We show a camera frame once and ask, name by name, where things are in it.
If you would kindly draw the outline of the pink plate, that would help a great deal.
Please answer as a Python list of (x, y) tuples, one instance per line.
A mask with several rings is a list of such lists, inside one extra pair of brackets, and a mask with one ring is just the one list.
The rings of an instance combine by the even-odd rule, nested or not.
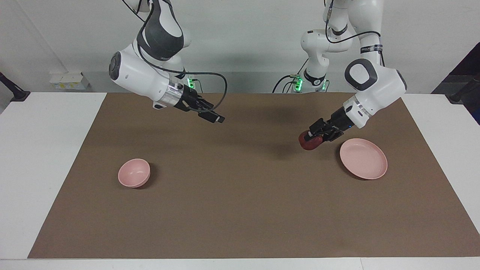
[(384, 152), (374, 143), (361, 138), (346, 140), (340, 147), (339, 155), (343, 166), (364, 180), (381, 178), (389, 167)]

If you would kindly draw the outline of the pink bowl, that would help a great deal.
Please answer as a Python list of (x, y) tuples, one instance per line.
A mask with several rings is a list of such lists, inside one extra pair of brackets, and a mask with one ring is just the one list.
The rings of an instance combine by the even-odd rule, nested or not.
[(139, 188), (149, 181), (150, 164), (144, 159), (132, 159), (121, 166), (118, 182), (127, 188)]

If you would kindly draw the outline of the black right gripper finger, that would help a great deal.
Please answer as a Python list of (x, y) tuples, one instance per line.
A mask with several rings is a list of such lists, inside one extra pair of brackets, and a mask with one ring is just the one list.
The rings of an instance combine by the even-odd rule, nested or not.
[(196, 105), (197, 105), (197, 110), (202, 113), (202, 112), (210, 112), (210, 111), (214, 111), (213, 110), (213, 107), (214, 105), (207, 102), (205, 99), (203, 99), (202, 97), (200, 97), (199, 99), (197, 99), (196, 101)]
[(199, 112), (198, 116), (200, 118), (205, 119), (206, 121), (209, 121), (211, 123), (222, 123), (222, 116), (217, 114), (214, 111), (210, 112)]

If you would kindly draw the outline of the dark red apple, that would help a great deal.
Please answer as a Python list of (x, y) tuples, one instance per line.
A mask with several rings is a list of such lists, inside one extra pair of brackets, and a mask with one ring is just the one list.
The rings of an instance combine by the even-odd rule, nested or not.
[(298, 141), (302, 149), (311, 151), (316, 149), (317, 147), (319, 147), (319, 145), (323, 143), (323, 137), (322, 136), (310, 137), (310, 131), (305, 130), (299, 135)]

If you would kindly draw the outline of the white power strip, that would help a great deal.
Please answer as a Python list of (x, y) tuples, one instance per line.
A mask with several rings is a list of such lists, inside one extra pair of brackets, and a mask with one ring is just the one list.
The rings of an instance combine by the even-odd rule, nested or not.
[(55, 90), (87, 90), (91, 84), (82, 72), (51, 74), (49, 83)]

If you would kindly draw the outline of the brown table mat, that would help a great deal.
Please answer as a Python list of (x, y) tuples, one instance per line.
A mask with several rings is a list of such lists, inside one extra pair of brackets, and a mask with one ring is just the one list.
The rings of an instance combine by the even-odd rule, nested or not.
[[(300, 147), (350, 96), (228, 94), (212, 124), (107, 94), (28, 257), (480, 257), (480, 234), (402, 100)], [(384, 152), (384, 176), (343, 166), (353, 138)], [(148, 182), (122, 186), (119, 169), (137, 158)]]

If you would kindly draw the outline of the black clamp stand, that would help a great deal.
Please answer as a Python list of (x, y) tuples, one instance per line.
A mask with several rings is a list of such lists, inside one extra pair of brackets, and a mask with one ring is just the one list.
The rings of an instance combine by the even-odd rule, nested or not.
[(0, 82), (12, 92), (13, 98), (10, 100), (11, 102), (23, 102), (28, 98), (29, 94), (31, 94), (31, 91), (23, 90), (15, 82), (5, 77), (2, 72), (0, 72)]
[(462, 98), (468, 94), (479, 92), (480, 91), (480, 72), (478, 72), (472, 79), (469, 80), (461, 89), (456, 91), (454, 94), (447, 96), (449, 101), (452, 103), (460, 104)]

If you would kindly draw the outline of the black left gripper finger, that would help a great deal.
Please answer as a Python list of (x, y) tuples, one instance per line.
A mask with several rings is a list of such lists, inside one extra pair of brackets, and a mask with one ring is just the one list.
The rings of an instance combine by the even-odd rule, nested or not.
[(331, 130), (329, 122), (325, 121), (324, 118), (319, 118), (317, 121), (310, 125), (308, 134), (311, 137), (316, 137), (328, 133), (329, 130)]
[(343, 130), (337, 127), (331, 127), (323, 131), (322, 139), (323, 139), (323, 142), (326, 142), (326, 141), (331, 142), (336, 140), (338, 137), (343, 136), (343, 134), (344, 134)]

